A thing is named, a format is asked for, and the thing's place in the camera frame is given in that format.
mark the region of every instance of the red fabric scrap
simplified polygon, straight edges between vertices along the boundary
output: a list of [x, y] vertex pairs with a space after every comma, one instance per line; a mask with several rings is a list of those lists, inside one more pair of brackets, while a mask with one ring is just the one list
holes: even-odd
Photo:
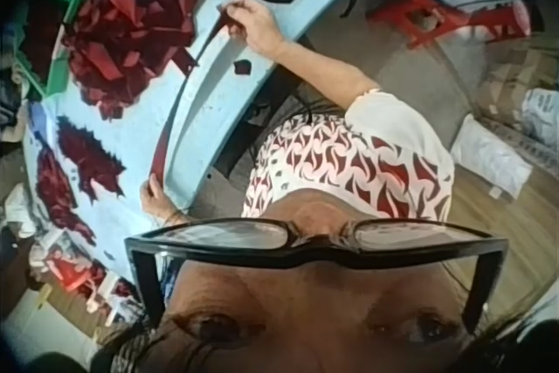
[[248, 75], [252, 71], [252, 63], [249, 60], [237, 60], [233, 63], [235, 66], [235, 74]]
[[51, 148], [40, 140], [43, 148], [37, 162], [38, 197], [43, 201], [51, 222], [60, 229], [79, 233], [89, 245], [95, 245], [95, 234], [72, 209], [77, 207], [70, 182], [54, 157]]
[[46, 85], [51, 69], [52, 52], [64, 21], [68, 2], [64, 0], [29, 0], [24, 40], [19, 51], [31, 63], [31, 69]]
[[[122, 117], [177, 52], [192, 44], [197, 0], [84, 0], [64, 45], [82, 99], [103, 119]], [[194, 59], [180, 53], [181, 69]]]
[[118, 184], [118, 176], [125, 167], [114, 155], [106, 152], [93, 132], [77, 128], [66, 117], [59, 117], [59, 146], [65, 157], [78, 167], [79, 189], [91, 201], [97, 199], [92, 180], [105, 190], [124, 195]]

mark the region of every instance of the red stool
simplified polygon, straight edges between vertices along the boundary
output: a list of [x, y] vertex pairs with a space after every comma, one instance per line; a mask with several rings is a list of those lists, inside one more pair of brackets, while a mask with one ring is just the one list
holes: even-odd
[[[414, 24], [411, 16], [418, 13], [434, 16], [437, 19], [435, 28], [425, 30]], [[485, 26], [493, 36], [488, 43], [524, 38], [531, 33], [528, 8], [520, 0], [473, 14], [445, 6], [437, 0], [389, 0], [384, 6], [367, 13], [366, 18], [368, 22], [386, 22], [397, 27], [411, 38], [409, 49], [465, 26]]]

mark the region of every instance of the red and white patterned shirt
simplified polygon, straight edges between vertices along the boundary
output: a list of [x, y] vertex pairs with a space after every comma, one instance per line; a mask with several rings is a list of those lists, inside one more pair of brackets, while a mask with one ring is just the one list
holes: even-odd
[[306, 115], [277, 127], [262, 145], [243, 217], [257, 218], [289, 192], [332, 194], [376, 218], [444, 221], [454, 164], [425, 118], [394, 95], [371, 91], [345, 117]]

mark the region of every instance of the eyeglasses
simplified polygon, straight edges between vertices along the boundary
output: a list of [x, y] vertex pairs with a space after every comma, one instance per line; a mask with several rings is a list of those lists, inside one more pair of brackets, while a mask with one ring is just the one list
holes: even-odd
[[336, 236], [303, 238], [291, 223], [224, 218], [181, 224], [125, 240], [147, 315], [156, 327], [165, 310], [156, 258], [222, 266], [287, 269], [330, 261], [353, 270], [383, 270], [477, 257], [462, 321], [473, 333], [495, 287], [507, 252], [504, 238], [414, 219], [347, 224]]

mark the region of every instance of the woman's left hand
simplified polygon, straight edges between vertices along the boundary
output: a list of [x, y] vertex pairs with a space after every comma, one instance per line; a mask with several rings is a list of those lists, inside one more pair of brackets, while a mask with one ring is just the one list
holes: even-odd
[[141, 186], [140, 199], [141, 207], [146, 213], [162, 220], [169, 220], [178, 212], [173, 202], [163, 192], [154, 174], [151, 174], [148, 181]]

